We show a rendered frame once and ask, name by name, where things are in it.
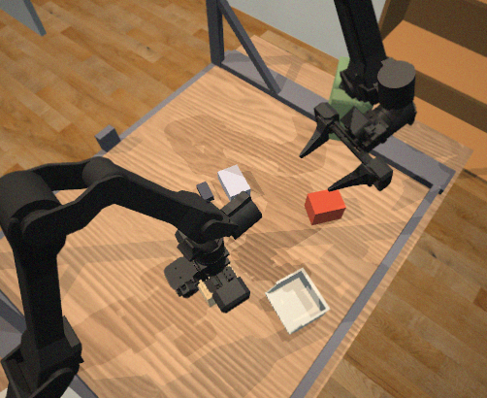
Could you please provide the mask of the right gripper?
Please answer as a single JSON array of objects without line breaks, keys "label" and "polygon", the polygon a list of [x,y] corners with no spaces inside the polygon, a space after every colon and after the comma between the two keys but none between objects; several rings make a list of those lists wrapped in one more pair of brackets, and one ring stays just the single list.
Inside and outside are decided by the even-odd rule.
[{"label": "right gripper", "polygon": [[229,255],[229,251],[224,246],[223,255],[216,262],[205,264],[194,259],[201,271],[210,277],[204,281],[204,284],[212,293],[212,298],[218,308],[225,314],[249,299],[250,296],[250,290],[242,278],[237,277],[231,266],[227,266],[230,264],[227,257]]}]

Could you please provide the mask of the orange block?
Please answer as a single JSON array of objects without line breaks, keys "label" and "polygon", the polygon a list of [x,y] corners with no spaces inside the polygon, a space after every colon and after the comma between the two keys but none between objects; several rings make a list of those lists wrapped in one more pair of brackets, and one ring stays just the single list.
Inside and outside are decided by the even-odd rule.
[{"label": "orange block", "polygon": [[311,225],[341,219],[346,206],[339,190],[309,193],[305,208]]}]

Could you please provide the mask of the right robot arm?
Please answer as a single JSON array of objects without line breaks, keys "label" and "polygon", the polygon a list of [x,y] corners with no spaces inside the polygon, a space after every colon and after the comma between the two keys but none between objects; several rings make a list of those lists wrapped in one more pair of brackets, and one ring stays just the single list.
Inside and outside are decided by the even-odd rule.
[{"label": "right robot arm", "polygon": [[[85,188],[64,205],[52,192]],[[177,246],[184,256],[164,269],[183,298],[199,291],[199,280],[209,279],[194,259],[216,262],[224,252],[223,237],[237,240],[262,218],[245,191],[219,210],[197,193],[172,191],[102,156],[1,177],[0,224],[13,250],[27,326],[20,344],[0,361],[9,381],[5,398],[61,398],[78,373],[81,341],[62,316],[57,254],[67,235],[113,204],[168,222],[186,236]]]}]

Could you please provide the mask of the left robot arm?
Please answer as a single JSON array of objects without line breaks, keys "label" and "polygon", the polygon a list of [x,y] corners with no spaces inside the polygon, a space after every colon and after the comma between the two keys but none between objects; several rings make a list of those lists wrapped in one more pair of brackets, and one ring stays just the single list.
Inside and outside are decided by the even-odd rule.
[{"label": "left robot arm", "polygon": [[[339,88],[345,89],[351,99],[357,98],[359,102],[370,100],[372,106],[379,103],[381,106],[375,109],[387,115],[393,124],[394,133],[406,124],[412,125],[412,119],[417,114],[412,101],[415,89],[414,66],[387,57],[372,0],[334,2],[350,58],[347,70],[340,71],[342,83]],[[372,116],[370,111],[362,114],[353,107],[341,118],[344,127],[363,141],[364,149],[372,144],[378,145],[389,133],[382,123],[375,126],[370,120]]]}]

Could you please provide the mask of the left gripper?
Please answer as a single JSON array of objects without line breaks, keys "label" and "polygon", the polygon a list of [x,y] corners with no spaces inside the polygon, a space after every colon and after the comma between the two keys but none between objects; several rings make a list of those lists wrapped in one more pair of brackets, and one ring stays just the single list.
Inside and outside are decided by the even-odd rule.
[{"label": "left gripper", "polygon": [[[314,109],[316,119],[316,129],[309,139],[308,143],[300,153],[300,158],[309,155],[311,152],[329,141],[329,134],[335,133],[338,138],[350,149],[350,151],[362,162],[353,172],[349,173],[342,179],[333,183],[328,191],[334,191],[354,185],[366,184],[368,187],[375,186],[377,190],[381,191],[387,187],[393,177],[392,168],[379,156],[372,158],[369,152],[377,147],[379,144],[384,144],[391,135],[394,134],[394,127],[387,115],[379,109],[368,109],[373,116],[370,120],[374,124],[382,123],[389,133],[376,146],[372,145],[368,149],[364,149],[363,141],[357,139],[350,129],[344,129],[340,124],[340,115],[328,103],[320,103]],[[346,133],[358,144],[356,144]],[[347,140],[350,142],[348,142]],[[359,146],[359,148],[358,148]],[[360,152],[359,153],[357,150]],[[372,161],[371,161],[372,160]],[[371,162],[371,167],[370,167]],[[364,164],[370,169],[368,169]],[[363,177],[364,176],[364,177]],[[357,179],[359,178],[359,179]],[[378,183],[378,184],[377,184]]]}]

